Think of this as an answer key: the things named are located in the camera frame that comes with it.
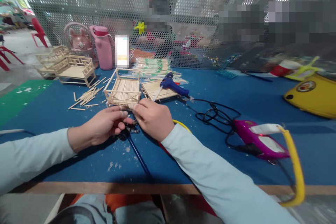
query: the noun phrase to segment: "person's left hand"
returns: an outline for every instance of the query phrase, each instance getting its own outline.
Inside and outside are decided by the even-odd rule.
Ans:
[[[68,130],[68,141],[74,152],[89,146],[104,143],[110,136],[119,135],[125,129],[125,123],[132,124],[124,107],[114,106],[99,111],[88,122],[80,127]]]

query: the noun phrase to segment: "wooden table edge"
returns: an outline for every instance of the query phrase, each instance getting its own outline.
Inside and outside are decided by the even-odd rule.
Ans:
[[[288,185],[258,185],[269,195],[292,194]],[[118,184],[105,182],[27,182],[11,193],[35,194],[199,194],[192,184]],[[307,185],[306,195],[336,195],[336,185]]]

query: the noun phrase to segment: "blue table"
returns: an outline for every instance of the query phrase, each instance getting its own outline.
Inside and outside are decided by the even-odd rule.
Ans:
[[[183,87],[190,90],[194,98],[219,102],[241,112],[241,119],[258,124],[284,123],[290,130],[301,160],[307,193],[324,193],[335,190],[336,173],[336,128],[332,120],[317,117],[293,107],[282,95],[297,84],[284,78],[273,78],[265,82],[250,76],[238,76],[227,80],[211,70],[176,69],[189,81]],[[96,71],[109,78],[113,71]],[[105,95],[100,92],[91,103],[99,106],[86,111],[68,110],[73,101],[73,92],[79,97],[87,91],[86,86],[61,85],[55,81],[47,90],[29,103],[16,117],[3,128],[24,128],[35,134],[48,133],[61,128],[79,126],[89,120],[99,110],[106,107]],[[205,112],[209,105],[204,102],[173,100],[165,103],[173,119],[184,123],[192,133],[209,149],[213,150],[236,168],[252,177],[266,192],[287,193],[289,181],[279,166],[253,156],[229,149],[226,135],[211,126],[203,124],[195,117],[195,112]],[[24,133],[8,134],[0,138],[0,143],[24,138]],[[286,146],[281,134],[273,135]],[[152,139],[142,132],[133,135],[134,143],[141,153],[155,185],[149,184],[145,173],[136,159],[128,141],[109,140],[101,146],[91,147],[62,164],[51,167],[30,183],[31,189],[39,193],[197,193],[191,180]],[[235,134],[230,143],[240,144]],[[294,178],[290,159],[283,165]]]

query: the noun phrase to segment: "person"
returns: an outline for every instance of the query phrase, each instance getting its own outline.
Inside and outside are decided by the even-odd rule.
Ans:
[[[224,223],[298,224],[250,177],[202,145],[185,128],[174,125],[167,106],[142,99],[139,104],[129,107],[140,127],[161,142]],[[123,109],[120,106],[106,108],[80,127],[1,144],[1,195],[81,150],[120,134],[125,123],[133,122]],[[120,197],[108,199],[105,195],[84,195],[61,211],[50,224],[165,222],[150,196],[126,200],[128,204],[120,203],[120,200],[125,201]]]

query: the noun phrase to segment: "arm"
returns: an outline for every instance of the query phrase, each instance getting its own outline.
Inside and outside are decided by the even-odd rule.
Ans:
[[[0,195],[75,155],[68,129],[0,145]]]
[[[142,99],[129,107],[141,128],[163,144],[226,224],[298,223],[250,177],[174,125],[167,106]]]
[[[81,150],[120,134],[125,129],[124,122],[133,122],[127,112],[118,111],[120,109],[123,108],[104,109],[80,127],[1,144],[0,196]]]

